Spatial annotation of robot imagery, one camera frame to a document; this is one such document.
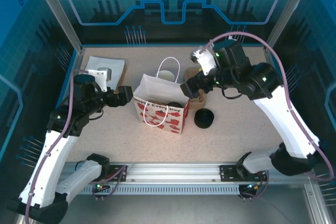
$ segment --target robotic arm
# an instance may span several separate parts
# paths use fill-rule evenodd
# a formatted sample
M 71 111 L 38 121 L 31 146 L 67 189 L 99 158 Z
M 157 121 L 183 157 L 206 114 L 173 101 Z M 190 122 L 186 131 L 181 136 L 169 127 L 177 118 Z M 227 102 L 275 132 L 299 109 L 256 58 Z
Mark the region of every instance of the robotic arm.
M 59 223 L 68 205 L 80 191 L 93 180 L 101 180 L 110 174 L 107 157 L 92 154 L 82 167 L 63 182 L 57 184 L 65 161 L 81 131 L 89 123 L 89 116 L 101 112 L 105 106 L 125 106 L 133 97 L 132 88 L 121 86 L 118 93 L 106 87 L 109 72 L 88 70 L 89 74 L 74 77 L 73 109 L 70 124 L 63 138 L 46 159 L 36 182 L 29 217 L 42 223 Z M 63 130 L 69 106 L 61 105 L 50 114 L 44 148 L 35 170 L 18 198 L 12 199 L 7 208 L 24 215 L 29 191 L 43 155 Z
M 276 70 L 265 62 L 252 66 L 241 44 L 233 39 L 215 44 L 214 55 L 209 50 L 201 52 L 202 49 L 199 47 L 191 54 L 191 60 L 199 63 L 202 71 L 181 84 L 183 93 L 196 98 L 199 89 L 208 93 L 218 87 L 228 98 L 225 90 L 236 88 L 264 111 L 283 140 L 279 147 L 271 150 L 245 154 L 236 165 L 238 174 L 245 178 L 248 173 L 272 168 L 289 176 L 310 171 L 316 163 L 316 150 L 288 111 L 282 79 Z M 318 145 L 319 139 L 308 129 L 294 106 L 293 109 Z

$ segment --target table surface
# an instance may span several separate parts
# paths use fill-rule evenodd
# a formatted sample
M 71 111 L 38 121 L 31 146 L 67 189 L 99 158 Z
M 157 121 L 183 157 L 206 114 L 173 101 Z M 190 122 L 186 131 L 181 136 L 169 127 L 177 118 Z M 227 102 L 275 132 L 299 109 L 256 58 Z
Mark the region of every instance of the table surface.
M 127 71 L 122 85 L 140 84 L 144 73 L 154 76 L 161 61 L 173 56 L 183 71 L 196 67 L 189 59 L 193 47 L 86 48 L 81 68 L 90 56 L 125 59 Z M 244 48 L 252 64 L 265 61 L 261 47 Z M 169 59 L 162 69 L 177 74 L 176 62 Z M 235 95 L 230 90 L 227 95 Z M 67 161 L 85 160 L 92 153 L 112 162 L 234 162 L 246 152 L 275 147 L 282 142 L 263 111 L 247 97 L 227 100 L 220 89 L 207 95 L 206 108 L 215 114 L 208 129 L 194 123 L 190 111 L 181 136 L 140 123 L 133 100 L 124 107 L 105 108 L 104 116 L 86 125 Z

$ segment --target white paper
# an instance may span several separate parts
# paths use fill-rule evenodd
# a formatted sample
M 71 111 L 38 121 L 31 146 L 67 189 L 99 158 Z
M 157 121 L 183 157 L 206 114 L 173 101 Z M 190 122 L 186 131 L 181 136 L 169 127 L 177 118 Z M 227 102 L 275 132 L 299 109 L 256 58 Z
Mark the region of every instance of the white paper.
M 118 82 L 120 80 L 122 70 L 124 69 L 125 60 L 123 59 L 109 59 L 100 58 L 96 56 L 90 56 L 89 62 L 86 66 L 87 69 L 98 70 L 98 68 L 109 68 L 112 70 L 111 80 L 106 82 L 107 87 L 112 90 L 117 88 Z

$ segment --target enclosure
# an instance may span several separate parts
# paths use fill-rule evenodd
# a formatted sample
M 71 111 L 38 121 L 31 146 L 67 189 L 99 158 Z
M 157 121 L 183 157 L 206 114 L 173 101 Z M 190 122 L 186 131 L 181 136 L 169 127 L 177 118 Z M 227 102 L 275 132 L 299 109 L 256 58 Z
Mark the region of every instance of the enclosure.
M 336 150 L 336 0 L 1 0 L 0 9 L 0 219 L 21 221 L 6 209 L 36 165 L 53 109 L 69 93 L 72 69 L 90 56 L 124 59 L 124 86 L 139 86 L 160 62 L 177 58 L 181 72 L 195 67 L 190 53 L 227 31 L 246 31 L 267 41 L 286 70 L 290 98 L 319 138 L 332 164 Z M 247 36 L 235 36 L 252 64 L 279 66 L 269 50 Z M 176 75 L 176 64 L 165 69 Z M 183 82 L 179 75 L 178 83 Z M 264 113 L 247 97 L 207 95 L 215 113 L 209 129 L 194 125 L 190 110 L 176 137 L 139 123 L 134 102 L 105 109 L 88 124 L 72 148 L 60 177 L 74 172 L 91 153 L 129 166 L 127 180 L 109 201 L 95 202 L 85 188 L 61 223 L 334 223 L 334 182 L 271 171 L 263 200 L 243 203 L 219 190 L 218 166 L 282 140 Z M 314 168 L 326 173 L 323 161 Z M 170 188 L 172 192 L 162 191 Z

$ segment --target blue wall panel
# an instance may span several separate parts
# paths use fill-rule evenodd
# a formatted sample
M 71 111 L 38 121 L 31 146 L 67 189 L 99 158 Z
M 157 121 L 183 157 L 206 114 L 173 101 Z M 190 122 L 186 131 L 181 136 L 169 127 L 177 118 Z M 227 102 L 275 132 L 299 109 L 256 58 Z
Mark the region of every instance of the blue wall panel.
M 0 0 L 1 223 L 13 221 L 7 199 L 17 197 L 33 171 L 36 160 L 25 152 L 39 155 L 24 139 L 44 141 L 72 52 L 45 0 Z
M 60 0 L 83 44 L 206 42 L 227 30 L 267 38 L 287 0 Z

